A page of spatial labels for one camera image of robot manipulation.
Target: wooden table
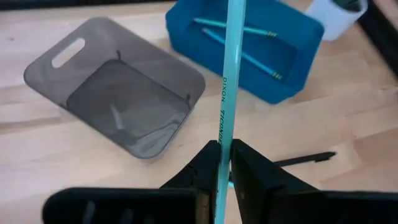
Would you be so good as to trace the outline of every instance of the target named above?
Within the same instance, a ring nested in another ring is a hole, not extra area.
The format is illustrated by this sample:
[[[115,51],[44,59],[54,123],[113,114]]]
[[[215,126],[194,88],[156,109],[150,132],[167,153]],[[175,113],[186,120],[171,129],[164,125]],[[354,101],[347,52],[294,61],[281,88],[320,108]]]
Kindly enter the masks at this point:
[[[305,9],[310,0],[288,0]],[[170,49],[173,3],[0,12],[0,222],[40,223],[72,186],[159,187],[218,136],[221,78]],[[27,87],[24,69],[89,17],[109,16],[205,76],[206,90],[166,153],[143,161]],[[397,82],[358,26],[322,43],[307,85],[271,106],[239,91],[235,137],[271,160],[336,151],[286,167],[321,189],[398,191]],[[226,223],[240,223],[234,192]]]

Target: blue plastic container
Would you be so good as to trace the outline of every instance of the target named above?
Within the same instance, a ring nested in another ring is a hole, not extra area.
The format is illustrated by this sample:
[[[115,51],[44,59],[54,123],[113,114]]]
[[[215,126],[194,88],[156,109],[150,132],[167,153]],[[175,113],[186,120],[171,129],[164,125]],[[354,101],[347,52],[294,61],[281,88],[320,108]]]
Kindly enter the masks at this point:
[[[166,14],[172,47],[216,74],[223,73],[224,45],[208,37],[208,28],[225,39],[225,29],[197,24],[196,17],[226,22],[227,0],[179,0]],[[276,104],[294,96],[305,81],[324,33],[323,26],[273,0],[247,0],[245,26],[276,32],[276,38],[244,33],[243,52],[283,75],[276,80],[245,59],[239,86]]]

